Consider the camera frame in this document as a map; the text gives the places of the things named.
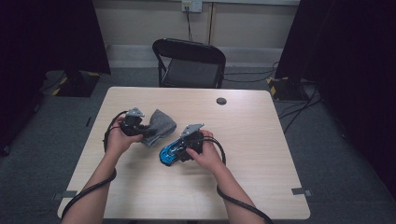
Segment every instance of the chair backrest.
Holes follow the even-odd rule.
[[[223,71],[226,63],[226,58],[219,49],[204,43],[164,38],[156,40],[152,49],[160,62],[162,61],[160,56],[163,56],[185,61],[215,63],[222,64]]]

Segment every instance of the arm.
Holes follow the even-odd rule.
[[[83,189],[89,188],[105,179],[114,172],[116,164],[133,142],[138,142],[143,135],[126,136],[121,130],[119,123],[123,118],[118,118],[113,124],[116,127],[110,131],[105,156],[100,161],[96,170]],[[62,219],[62,223],[102,223],[105,213],[108,190],[110,183],[85,195],[78,200]]]
[[[204,136],[213,137],[213,133],[201,130]],[[203,168],[209,170],[218,182],[221,191],[235,198],[238,201],[255,206],[253,201],[248,197],[238,182],[233,177],[231,171],[221,161],[219,153],[211,142],[204,142],[203,153],[198,154],[191,148],[187,148],[187,152],[194,160]],[[258,215],[240,207],[234,203],[224,200],[230,223],[264,223],[264,220]]]

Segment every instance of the wall baseboard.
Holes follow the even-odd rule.
[[[227,67],[272,67],[283,49],[221,48]],[[109,45],[106,47],[110,67],[157,67],[151,46]]]

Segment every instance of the gray fabric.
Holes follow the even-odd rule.
[[[149,132],[154,131],[155,134],[150,137],[143,138],[141,143],[151,147],[160,139],[165,138],[174,132],[176,126],[176,123],[169,116],[164,114],[161,110],[156,109],[149,120],[148,128]]]

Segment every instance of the table top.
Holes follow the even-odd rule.
[[[225,105],[217,104],[218,98]],[[117,164],[105,218],[227,219],[212,174],[195,161],[167,167],[160,150],[179,138],[186,125],[203,123],[221,143],[227,167],[256,206],[272,219],[307,219],[310,211],[271,95],[267,91],[113,87],[99,110],[67,190],[80,190],[104,156],[103,138],[121,111],[138,107],[146,116],[156,109],[172,118],[176,130],[153,147],[132,144]],[[70,199],[63,199],[62,214]]]

